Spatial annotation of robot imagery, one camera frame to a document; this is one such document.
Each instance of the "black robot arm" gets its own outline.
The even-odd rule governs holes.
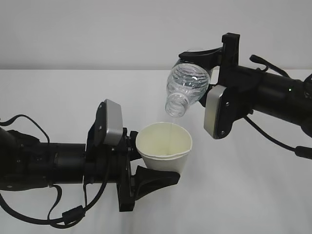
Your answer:
[[[17,117],[0,123],[0,126],[9,125]],[[119,211],[132,211],[136,200],[155,190],[175,185],[180,178],[177,172],[155,171],[140,166],[132,175],[130,162],[141,158],[136,149],[136,136],[135,131],[127,135],[127,129],[122,126],[120,105],[108,99],[98,107],[87,144],[50,143],[48,136],[48,142],[42,143],[33,136],[0,128],[0,190],[55,187],[58,191],[57,204],[61,196],[58,184],[83,184],[85,207],[78,206],[64,212],[59,219],[41,220],[13,211],[1,195],[0,206],[22,221],[68,228],[84,217],[97,202],[107,183],[115,183]],[[93,183],[102,185],[97,196],[87,204],[86,185]]]
[[[299,125],[312,137],[312,75],[305,81],[292,79],[282,69],[266,60],[252,55],[252,62],[262,64],[265,69],[251,69],[238,65],[240,35],[223,35],[223,46],[208,51],[184,52],[180,62],[194,63],[206,70],[219,66],[216,84],[211,84],[199,100],[205,107],[205,130],[215,139],[226,137],[233,123],[246,119],[266,138],[296,155],[312,158],[307,147],[287,147],[263,132],[248,117],[254,110]],[[278,75],[268,73],[274,70]]]

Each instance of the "white paper cup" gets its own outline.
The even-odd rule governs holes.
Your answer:
[[[136,148],[147,168],[181,173],[192,149],[192,137],[177,124],[159,122],[136,137]]]

